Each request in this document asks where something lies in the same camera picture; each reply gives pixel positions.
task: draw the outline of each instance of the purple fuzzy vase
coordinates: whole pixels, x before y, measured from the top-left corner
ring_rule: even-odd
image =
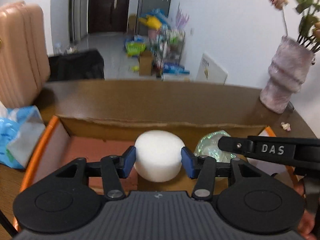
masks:
[[[292,93],[300,92],[313,58],[310,50],[283,36],[268,69],[270,79],[261,91],[260,101],[271,111],[282,114]]]

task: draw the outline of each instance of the doorway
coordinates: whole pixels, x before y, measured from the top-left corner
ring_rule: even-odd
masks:
[[[89,0],[88,32],[126,32],[129,0]]]
[[[69,0],[70,43],[80,42],[88,35],[88,0]]]

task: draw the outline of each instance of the wooden table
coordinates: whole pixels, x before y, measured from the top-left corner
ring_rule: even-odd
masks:
[[[292,109],[275,114],[259,101],[260,90],[193,82],[69,81],[47,83],[35,101],[44,122],[52,115],[79,119],[269,125],[278,137],[315,138]],[[286,132],[281,122],[291,124]],[[12,202],[23,172],[0,166],[0,208],[12,220]],[[0,239],[10,239],[1,228]]]

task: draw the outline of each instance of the tiled floor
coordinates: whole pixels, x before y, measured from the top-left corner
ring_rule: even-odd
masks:
[[[122,33],[89,34],[78,49],[97,49],[104,59],[105,79],[156,79],[156,76],[139,76],[131,67],[139,65],[136,57],[127,57],[124,52],[125,35]]]

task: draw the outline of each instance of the door handle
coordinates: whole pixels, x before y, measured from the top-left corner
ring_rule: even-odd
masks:
[[[118,0],[114,0],[114,3],[113,3],[113,8],[114,8],[114,9],[117,8],[117,3],[118,3]]]

